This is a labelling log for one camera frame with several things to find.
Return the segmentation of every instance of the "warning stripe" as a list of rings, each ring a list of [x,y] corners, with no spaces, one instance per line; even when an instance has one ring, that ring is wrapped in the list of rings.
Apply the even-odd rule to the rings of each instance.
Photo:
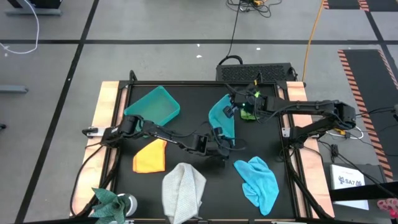
[[[359,3],[360,9],[369,12],[369,6],[368,6],[368,2],[366,2],[366,0],[358,0],[358,3]]]
[[[390,65],[388,64],[388,61],[387,61],[387,59],[386,59],[386,56],[384,56],[384,54],[383,54],[383,52],[382,52],[381,50],[379,50],[379,54],[380,54],[381,59],[383,59],[384,65],[386,66],[388,73],[390,74],[390,77],[391,77],[391,79],[392,79],[392,82],[394,83],[394,85],[396,86],[396,89],[398,90],[398,82],[397,82],[397,79],[396,79],[396,77],[394,76],[394,74],[393,74],[393,72],[392,72],[392,70],[391,70]]]
[[[328,0],[323,0],[323,8],[324,9],[329,9],[329,2],[328,2]]]
[[[347,60],[347,57],[344,53],[343,50],[338,50],[338,56],[341,61],[341,65],[343,66],[344,72],[347,76],[348,84],[349,87],[351,88],[355,102],[358,106],[358,109],[361,113],[367,113],[368,110],[366,109],[365,102],[363,101],[363,98],[361,96],[361,92],[359,91],[358,85],[355,81],[355,77],[353,75],[353,72],[351,70],[351,67],[349,66],[349,62]],[[377,136],[376,130],[374,129],[374,126],[372,124],[372,120],[368,114],[362,114],[362,119],[363,123],[365,125],[365,128],[368,132],[369,138],[371,140],[371,144],[374,148],[374,152],[376,153],[377,159],[379,160],[379,163],[383,169],[383,173],[386,176],[386,180],[388,182],[392,182],[392,171],[391,167],[388,164],[388,160],[386,157],[386,154],[384,153],[383,147],[380,144],[379,137]]]

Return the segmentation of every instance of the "white pot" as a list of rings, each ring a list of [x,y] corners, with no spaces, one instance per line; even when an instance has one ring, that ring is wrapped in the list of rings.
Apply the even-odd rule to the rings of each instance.
[[[129,200],[130,200],[130,208],[126,212],[126,217],[131,216],[137,210],[137,199],[134,196],[130,195]]]

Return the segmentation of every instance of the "white cable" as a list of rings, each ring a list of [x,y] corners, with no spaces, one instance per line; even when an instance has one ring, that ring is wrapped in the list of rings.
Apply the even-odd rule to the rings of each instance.
[[[358,131],[360,131],[361,132],[361,137],[349,137],[350,139],[362,139],[363,138],[363,131],[358,127],[358,126],[355,126],[355,128],[356,129],[358,129]],[[345,136],[344,135],[341,135],[341,134],[334,134],[334,133],[330,133],[330,132],[326,132],[326,133],[328,133],[328,134],[330,134],[330,135],[332,135],[332,136],[337,136],[337,137],[343,137],[343,138],[345,138]]]
[[[37,43],[38,43],[38,41],[39,41],[39,31],[40,31],[39,18],[37,18],[35,9],[34,9],[33,6],[28,2],[28,0],[24,0],[24,1],[26,2],[26,4],[28,4],[28,6],[30,7],[30,9],[31,9],[32,12],[33,12],[33,15],[34,15],[35,18],[36,18],[36,24],[37,24],[36,44],[35,44],[35,48],[32,49],[32,50],[28,50],[28,51],[26,51],[26,52],[15,52],[15,51],[13,51],[13,50],[8,49],[9,46],[4,46],[2,43],[0,43],[0,46],[1,46],[4,50],[6,50],[6,51],[8,51],[8,52],[10,52],[10,53],[14,53],[14,54],[29,54],[29,53],[35,51],[35,50],[37,49]]]

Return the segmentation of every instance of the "teal plastic tray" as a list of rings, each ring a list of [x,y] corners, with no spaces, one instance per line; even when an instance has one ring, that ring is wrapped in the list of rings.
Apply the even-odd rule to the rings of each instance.
[[[124,110],[124,115],[141,115],[158,125],[165,125],[180,113],[180,105],[164,87],[158,86],[133,105]]]

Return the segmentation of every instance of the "wooden table frame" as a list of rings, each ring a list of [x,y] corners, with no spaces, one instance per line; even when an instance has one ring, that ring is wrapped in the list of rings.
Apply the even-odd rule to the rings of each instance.
[[[109,127],[111,126],[116,98],[119,90],[119,82],[103,82],[101,90],[99,92],[98,102],[95,109],[95,114],[92,122],[92,126],[96,127]],[[304,86],[302,82],[287,82],[287,93],[289,100],[291,101],[306,101],[307,96],[305,94]],[[121,122],[123,118],[123,109],[125,104],[125,99],[127,96],[127,88],[123,88],[120,97],[119,110],[117,113],[116,124]],[[285,98],[283,91],[279,89],[279,96]],[[283,117],[285,126],[289,125],[287,116]],[[293,122],[296,126],[306,126],[312,123],[312,118],[310,115],[293,115]],[[89,139],[87,145],[100,142],[100,137],[94,137]],[[308,139],[305,142],[305,147],[319,151],[317,141],[315,139]],[[88,147],[85,151],[85,156],[83,161],[87,159],[94,151],[97,146]],[[116,150],[111,151],[111,157],[109,160],[109,169],[112,167],[113,159]],[[86,204],[90,201],[93,196],[92,187],[98,187],[100,183],[100,178],[104,166],[104,158],[106,154],[105,147],[100,150],[97,155],[87,162],[86,166],[83,168],[79,181],[76,186],[75,196],[73,198],[73,211],[78,213],[83,210]],[[321,157],[312,151],[301,150],[301,164],[303,167],[303,172],[305,176],[305,182],[307,188],[316,199],[316,201],[322,206],[324,211],[330,216],[334,217],[333,207],[331,204],[329,190],[326,183],[325,173],[323,171],[323,164]],[[297,170],[297,161],[292,157],[292,163],[294,168]],[[296,186],[295,188],[297,199],[298,199],[298,210],[300,217],[306,217],[307,213],[305,210],[305,203],[303,195],[300,189]]]

